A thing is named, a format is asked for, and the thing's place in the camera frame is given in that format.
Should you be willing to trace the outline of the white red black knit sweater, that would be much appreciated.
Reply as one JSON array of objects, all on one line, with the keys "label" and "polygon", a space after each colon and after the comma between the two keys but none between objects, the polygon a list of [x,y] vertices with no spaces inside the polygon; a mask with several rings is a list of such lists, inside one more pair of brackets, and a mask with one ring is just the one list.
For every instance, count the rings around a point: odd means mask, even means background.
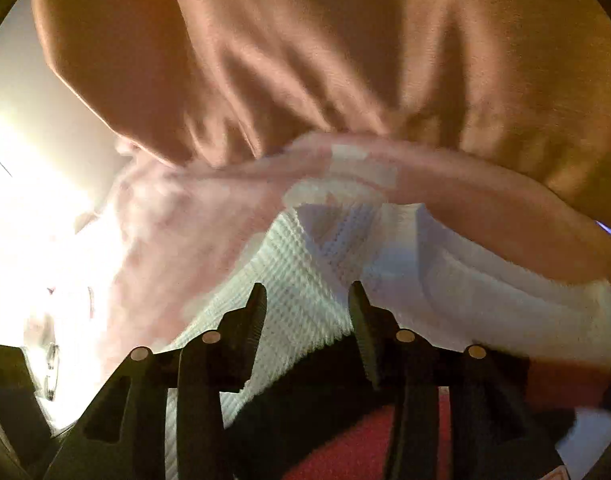
[{"label": "white red black knit sweater", "polygon": [[421,205],[302,205],[176,340],[164,474],[580,479],[611,440],[611,286]]}]

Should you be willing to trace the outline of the black eyeglasses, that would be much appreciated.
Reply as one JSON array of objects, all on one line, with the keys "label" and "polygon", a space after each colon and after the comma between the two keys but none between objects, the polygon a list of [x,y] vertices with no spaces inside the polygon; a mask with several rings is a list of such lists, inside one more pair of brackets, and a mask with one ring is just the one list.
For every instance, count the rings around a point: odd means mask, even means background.
[{"label": "black eyeglasses", "polygon": [[60,348],[58,344],[55,342],[48,344],[45,359],[43,397],[48,401],[53,401],[55,400],[59,380]]}]

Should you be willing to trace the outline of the pink blanket with white bows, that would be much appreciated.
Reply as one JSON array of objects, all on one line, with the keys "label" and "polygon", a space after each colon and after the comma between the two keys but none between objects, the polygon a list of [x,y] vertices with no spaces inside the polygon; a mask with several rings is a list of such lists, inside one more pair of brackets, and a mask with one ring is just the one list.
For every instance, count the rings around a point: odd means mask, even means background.
[{"label": "pink blanket with white bows", "polygon": [[225,169],[174,169],[142,154],[60,254],[54,294],[28,324],[41,393],[48,344],[60,348],[46,405],[54,422],[77,418],[130,349],[175,348],[276,218],[302,205],[421,205],[549,280],[611,286],[611,237],[595,222],[543,185],[444,148],[311,134],[278,156]]}]

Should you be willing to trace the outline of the orange satin curtain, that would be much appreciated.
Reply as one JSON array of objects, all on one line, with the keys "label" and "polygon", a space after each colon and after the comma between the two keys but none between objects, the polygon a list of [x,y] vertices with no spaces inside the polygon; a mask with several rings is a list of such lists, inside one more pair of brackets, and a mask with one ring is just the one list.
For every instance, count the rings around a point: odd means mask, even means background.
[{"label": "orange satin curtain", "polygon": [[455,148],[611,223],[605,0],[32,0],[114,132],[225,166],[312,130]]}]

